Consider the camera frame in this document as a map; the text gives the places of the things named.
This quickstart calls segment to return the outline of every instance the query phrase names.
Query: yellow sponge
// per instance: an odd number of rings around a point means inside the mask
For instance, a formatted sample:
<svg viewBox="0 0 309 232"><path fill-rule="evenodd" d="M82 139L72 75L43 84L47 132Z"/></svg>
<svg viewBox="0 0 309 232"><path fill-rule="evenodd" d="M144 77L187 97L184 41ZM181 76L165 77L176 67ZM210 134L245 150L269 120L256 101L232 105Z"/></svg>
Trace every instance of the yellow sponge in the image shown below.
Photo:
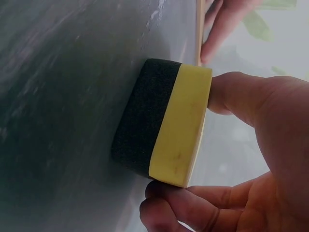
<svg viewBox="0 0 309 232"><path fill-rule="evenodd" d="M112 157L135 172L187 187L198 153L211 69L149 59L118 126Z"/></svg>

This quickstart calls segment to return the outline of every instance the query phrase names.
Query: hand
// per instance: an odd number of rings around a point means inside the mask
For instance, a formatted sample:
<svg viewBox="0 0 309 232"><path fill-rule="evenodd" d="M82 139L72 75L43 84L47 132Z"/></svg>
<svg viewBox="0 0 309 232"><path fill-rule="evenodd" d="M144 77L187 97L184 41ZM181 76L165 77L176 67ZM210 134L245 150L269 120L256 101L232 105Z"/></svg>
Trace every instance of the hand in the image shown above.
<svg viewBox="0 0 309 232"><path fill-rule="evenodd" d="M152 182L140 206L149 232L309 231L309 83L239 72L213 78L209 108L255 128L270 172L235 187Z"/></svg>
<svg viewBox="0 0 309 232"><path fill-rule="evenodd" d="M205 15L205 27L211 25L210 34L202 45L201 61L207 63L237 24L262 0L206 0L211 4Z"/></svg>

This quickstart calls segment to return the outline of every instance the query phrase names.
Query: glossy painted surface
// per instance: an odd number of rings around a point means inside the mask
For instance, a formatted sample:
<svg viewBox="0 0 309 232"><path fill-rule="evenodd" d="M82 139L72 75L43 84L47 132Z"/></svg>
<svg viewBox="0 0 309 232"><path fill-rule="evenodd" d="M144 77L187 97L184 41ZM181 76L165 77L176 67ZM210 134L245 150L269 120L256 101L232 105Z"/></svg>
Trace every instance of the glossy painted surface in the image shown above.
<svg viewBox="0 0 309 232"><path fill-rule="evenodd" d="M195 1L2 1L0 35L0 231L143 231L110 145L146 58L194 63Z"/></svg>

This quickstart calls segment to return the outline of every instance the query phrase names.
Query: green leaf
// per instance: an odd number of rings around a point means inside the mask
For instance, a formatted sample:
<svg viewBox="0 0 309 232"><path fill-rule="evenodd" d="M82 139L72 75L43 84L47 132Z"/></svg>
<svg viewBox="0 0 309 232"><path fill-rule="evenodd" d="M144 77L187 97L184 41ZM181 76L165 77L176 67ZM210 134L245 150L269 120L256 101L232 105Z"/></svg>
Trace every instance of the green leaf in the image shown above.
<svg viewBox="0 0 309 232"><path fill-rule="evenodd" d="M296 7L297 0L263 0L258 9L263 10L290 10Z"/></svg>
<svg viewBox="0 0 309 232"><path fill-rule="evenodd" d="M274 71L278 76L288 76L287 72L278 68L277 66L271 67L272 71Z"/></svg>
<svg viewBox="0 0 309 232"><path fill-rule="evenodd" d="M256 39L264 41L273 40L274 36L272 31L256 11L252 11L247 14L243 19L243 23L249 34Z"/></svg>

